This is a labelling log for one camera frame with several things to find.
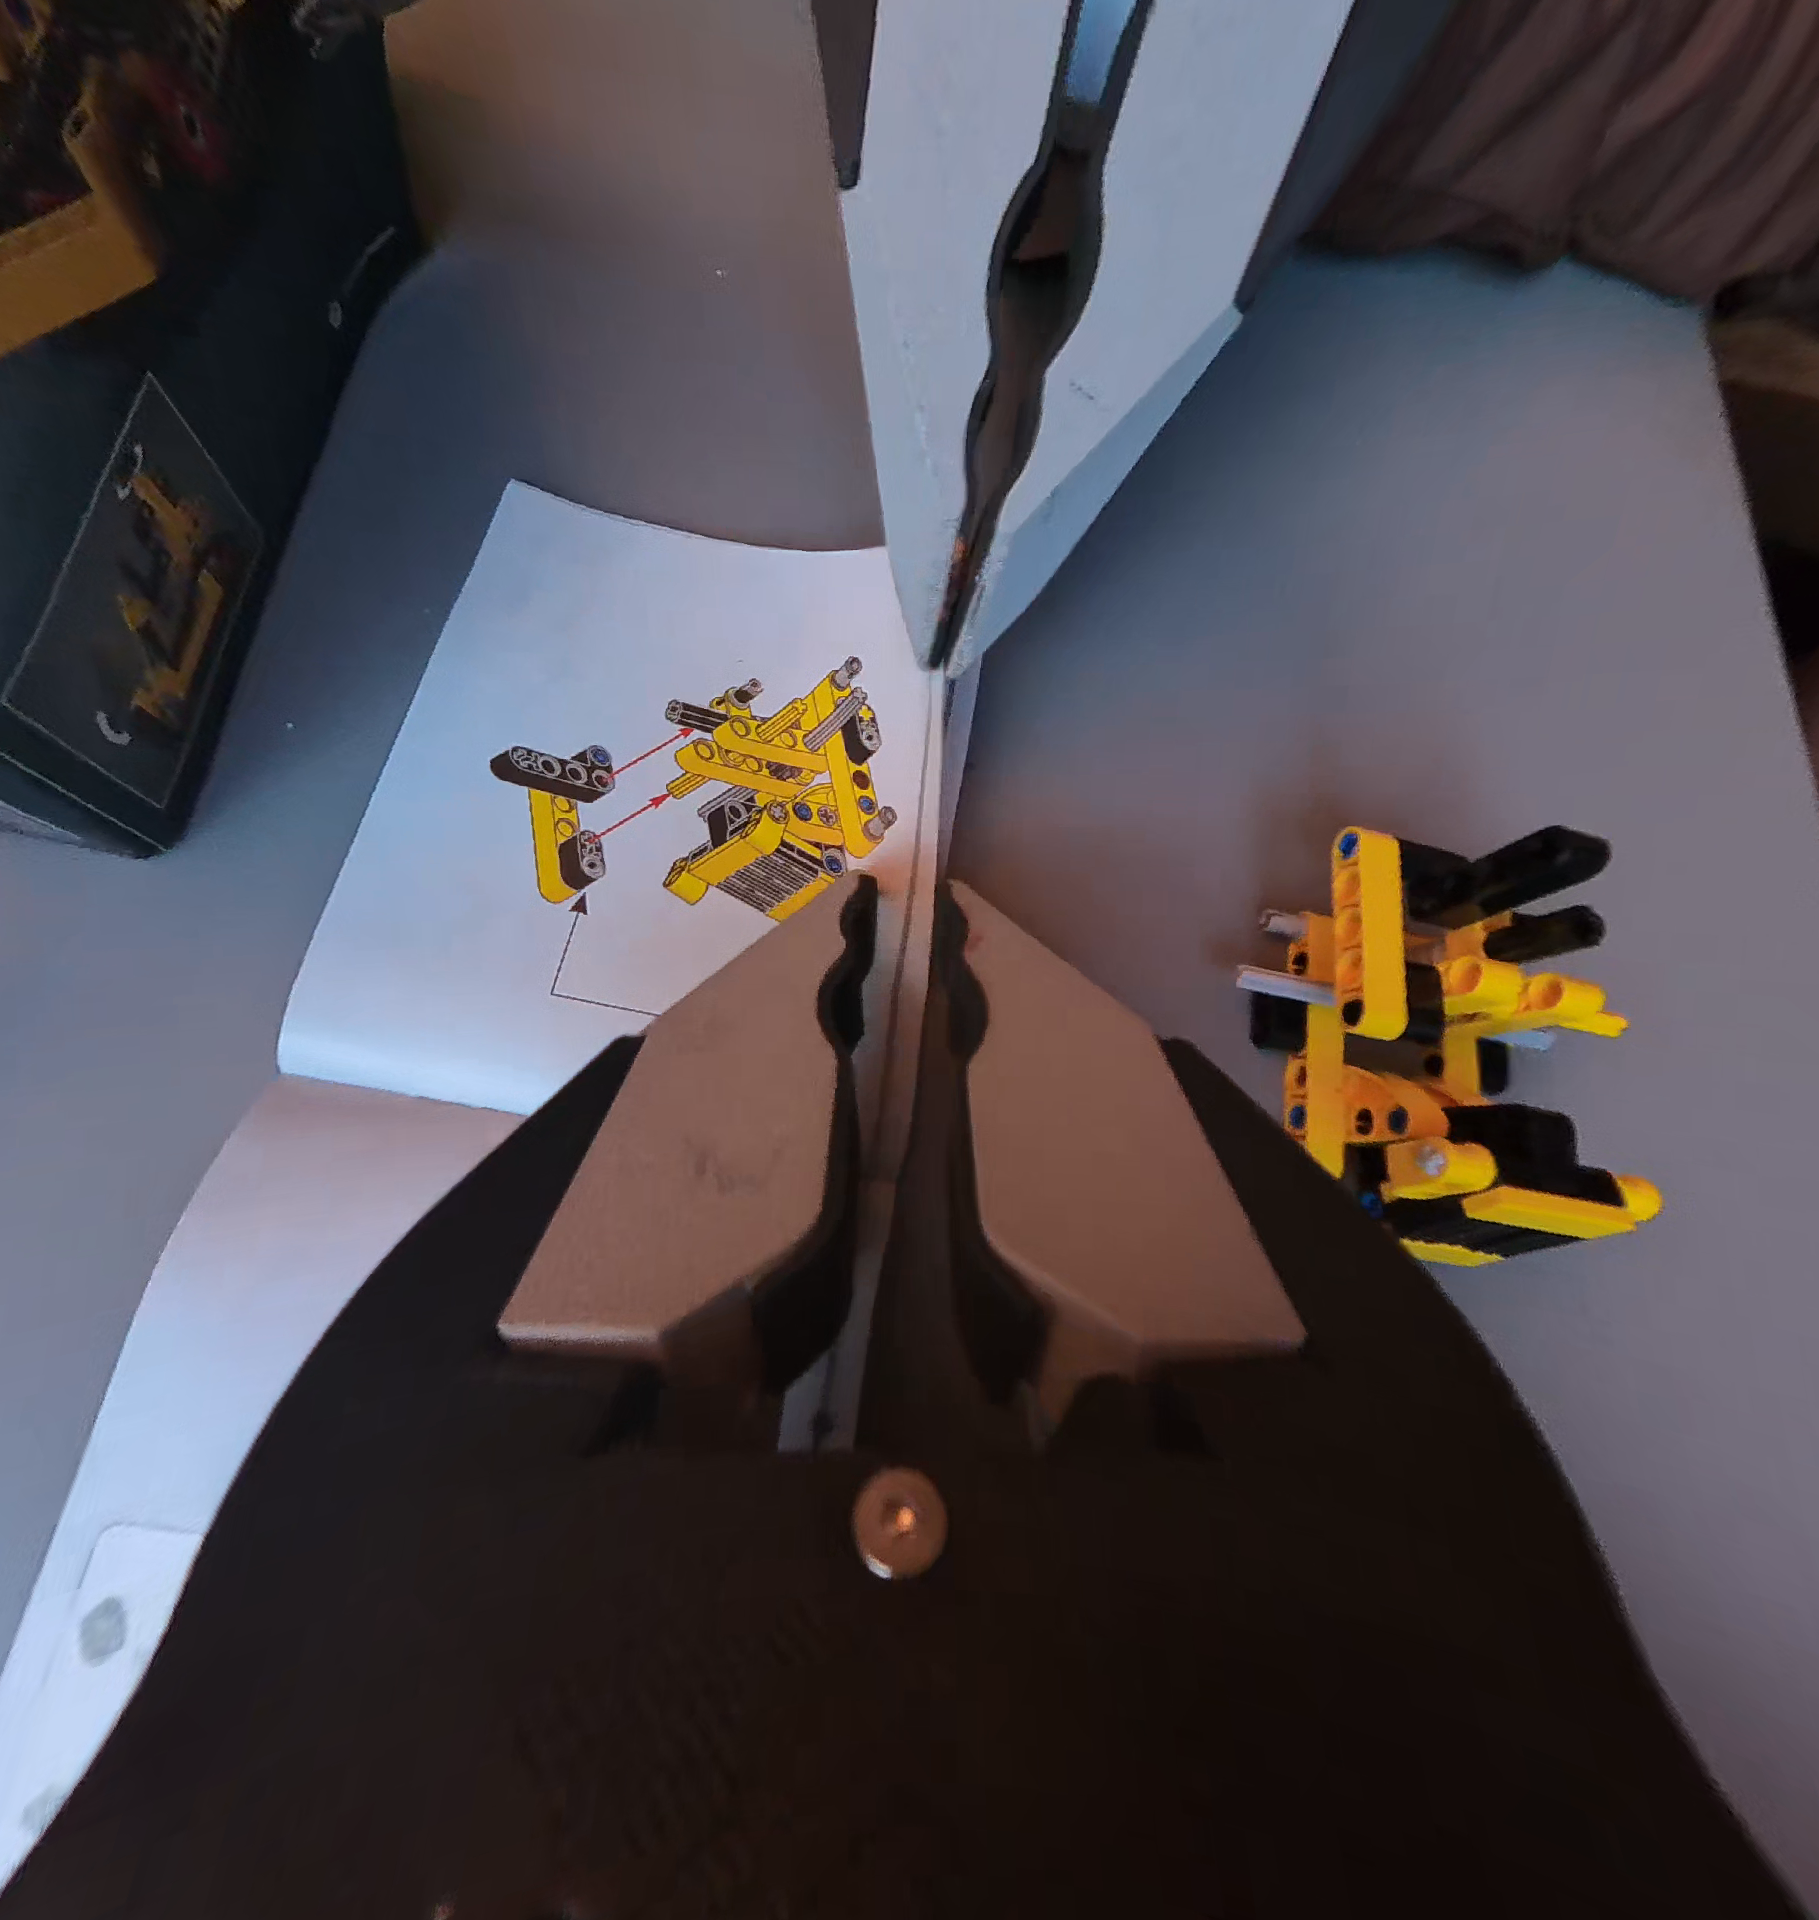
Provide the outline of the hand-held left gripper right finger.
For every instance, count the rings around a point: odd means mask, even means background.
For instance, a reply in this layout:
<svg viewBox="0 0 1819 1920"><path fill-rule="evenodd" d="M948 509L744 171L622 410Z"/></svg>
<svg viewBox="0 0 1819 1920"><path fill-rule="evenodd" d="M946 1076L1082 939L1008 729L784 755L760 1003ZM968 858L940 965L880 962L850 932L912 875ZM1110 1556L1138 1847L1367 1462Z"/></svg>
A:
<svg viewBox="0 0 1819 1920"><path fill-rule="evenodd" d="M1296 1355L1304 1323L1154 1030L962 882L932 954L958 1316L990 1398L1056 1429L1094 1383Z"/></svg>

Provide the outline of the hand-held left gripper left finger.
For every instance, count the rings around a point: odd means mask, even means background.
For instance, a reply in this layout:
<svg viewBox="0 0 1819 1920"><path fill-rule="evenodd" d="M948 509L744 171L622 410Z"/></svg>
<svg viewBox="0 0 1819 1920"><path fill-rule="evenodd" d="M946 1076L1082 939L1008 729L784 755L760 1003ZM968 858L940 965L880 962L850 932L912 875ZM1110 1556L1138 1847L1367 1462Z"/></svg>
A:
<svg viewBox="0 0 1819 1920"><path fill-rule="evenodd" d="M498 1319L506 1349L742 1405L826 1355L854 1297L878 901L836 880L648 1028Z"/></svg>

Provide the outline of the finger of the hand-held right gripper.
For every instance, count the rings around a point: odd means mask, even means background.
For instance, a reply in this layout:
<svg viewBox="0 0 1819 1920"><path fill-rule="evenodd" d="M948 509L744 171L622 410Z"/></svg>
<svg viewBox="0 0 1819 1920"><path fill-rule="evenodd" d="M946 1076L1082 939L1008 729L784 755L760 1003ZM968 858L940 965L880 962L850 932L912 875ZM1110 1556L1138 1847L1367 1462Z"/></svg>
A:
<svg viewBox="0 0 1819 1920"><path fill-rule="evenodd" d="M816 2L882 537L922 667L968 503L992 252L1038 159L1072 7Z"/></svg>
<svg viewBox="0 0 1819 1920"><path fill-rule="evenodd" d="M1449 12L1068 7L988 259L942 671L966 671L1060 573Z"/></svg>

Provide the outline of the yellow and black lego model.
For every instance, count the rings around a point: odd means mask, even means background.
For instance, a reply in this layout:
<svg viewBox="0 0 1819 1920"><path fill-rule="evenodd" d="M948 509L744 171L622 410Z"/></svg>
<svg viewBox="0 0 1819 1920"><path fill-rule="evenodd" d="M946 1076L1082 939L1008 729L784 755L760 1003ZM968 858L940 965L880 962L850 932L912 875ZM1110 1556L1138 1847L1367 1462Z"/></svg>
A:
<svg viewBox="0 0 1819 1920"><path fill-rule="evenodd" d="M1567 827L1479 856L1345 827L1325 908L1260 917L1284 953L1238 986L1252 1044L1286 1060L1282 1127L1431 1269L1633 1236L1663 1213L1651 1180L1585 1163L1567 1114L1511 1097L1515 1055L1627 1030L1565 970L1601 945L1599 914L1539 908L1611 853Z"/></svg>

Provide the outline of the lego instruction booklet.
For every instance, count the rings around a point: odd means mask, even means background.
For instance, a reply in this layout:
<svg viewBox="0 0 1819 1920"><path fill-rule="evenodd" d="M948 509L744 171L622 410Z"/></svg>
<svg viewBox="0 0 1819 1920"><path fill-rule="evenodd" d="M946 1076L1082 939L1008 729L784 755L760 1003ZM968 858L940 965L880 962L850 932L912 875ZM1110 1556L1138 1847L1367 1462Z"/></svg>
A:
<svg viewBox="0 0 1819 1920"><path fill-rule="evenodd" d="M350 1291L606 1044L852 876L862 1120L922 1013L940 683L882 544L704 538L522 482L296 972L276 1069L160 1248L0 1682L0 1893L128 1707Z"/></svg>

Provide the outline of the black lego box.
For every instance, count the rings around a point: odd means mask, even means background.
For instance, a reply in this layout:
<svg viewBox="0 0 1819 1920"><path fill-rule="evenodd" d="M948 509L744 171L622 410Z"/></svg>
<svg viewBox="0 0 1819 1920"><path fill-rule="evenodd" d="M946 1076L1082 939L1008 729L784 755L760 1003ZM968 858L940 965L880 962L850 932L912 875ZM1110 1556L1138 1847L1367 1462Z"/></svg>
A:
<svg viewBox="0 0 1819 1920"><path fill-rule="evenodd" d="M0 830L188 829L422 254L400 4L0 2Z"/></svg>

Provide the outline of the brown cloth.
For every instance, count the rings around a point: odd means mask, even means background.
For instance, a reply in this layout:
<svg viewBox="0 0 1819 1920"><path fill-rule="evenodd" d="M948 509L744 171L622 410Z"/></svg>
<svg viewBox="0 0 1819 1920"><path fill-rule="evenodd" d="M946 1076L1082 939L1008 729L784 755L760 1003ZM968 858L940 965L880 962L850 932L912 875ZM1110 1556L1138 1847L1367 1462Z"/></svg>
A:
<svg viewBox="0 0 1819 1920"><path fill-rule="evenodd" d="M1819 2L1457 4L1311 234L1819 303Z"/></svg>

